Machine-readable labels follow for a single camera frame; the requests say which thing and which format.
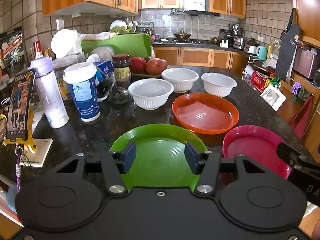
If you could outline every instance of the smartphone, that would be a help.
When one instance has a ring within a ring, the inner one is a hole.
[[[28,112],[35,82],[35,70],[18,74],[13,83],[7,118],[7,139],[27,140]]]

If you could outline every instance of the red towel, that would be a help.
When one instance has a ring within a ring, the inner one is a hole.
[[[289,122],[289,126],[294,133],[301,139],[308,126],[308,119],[312,111],[312,96],[304,102],[301,110]]]

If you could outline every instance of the jar label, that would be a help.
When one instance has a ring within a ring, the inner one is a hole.
[[[119,80],[129,76],[130,67],[115,68],[115,79]]]
[[[87,101],[92,98],[89,80],[72,84],[72,86],[73,86],[73,91],[75,93],[76,100],[78,102]]]

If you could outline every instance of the black granite countertop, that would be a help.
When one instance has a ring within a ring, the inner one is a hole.
[[[174,44],[174,43],[152,43],[153,47],[192,47],[192,48],[205,48],[205,49],[217,49],[217,50],[224,50],[224,51],[233,51],[239,52],[243,55],[249,57],[250,54],[245,53],[243,50],[235,49],[233,47],[229,48],[221,48],[219,45],[215,44],[194,44],[194,43],[184,43],[184,44]]]
[[[244,83],[236,74],[228,69],[209,67],[187,67],[195,70],[199,76],[207,72],[218,72],[234,78],[237,86],[231,91],[226,100],[233,103],[240,114],[236,126],[252,124],[270,129],[278,134],[285,142],[306,155],[310,155],[300,139],[295,136],[288,124],[265,102],[260,94]],[[204,92],[203,82],[199,78],[189,92]],[[140,125],[149,123],[171,123],[180,125],[172,114],[172,103],[181,94],[172,93],[164,106],[147,111],[131,104],[115,106],[108,101],[99,103],[100,117],[92,124],[83,123],[76,111],[75,106],[66,106],[69,121],[59,128],[52,129],[44,116],[39,122],[33,134],[34,138],[52,138],[52,147],[44,162],[43,168],[22,168],[22,185],[46,172],[72,155],[84,152],[89,157],[99,157],[99,143],[103,141],[107,148],[123,133]],[[209,150],[221,151],[222,141],[225,134],[198,135]],[[0,174],[15,181],[16,156],[14,148],[10,146],[0,147]]]

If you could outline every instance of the black food package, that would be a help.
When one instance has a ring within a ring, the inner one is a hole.
[[[2,74],[9,76],[24,68],[22,27],[0,34],[0,67]]]

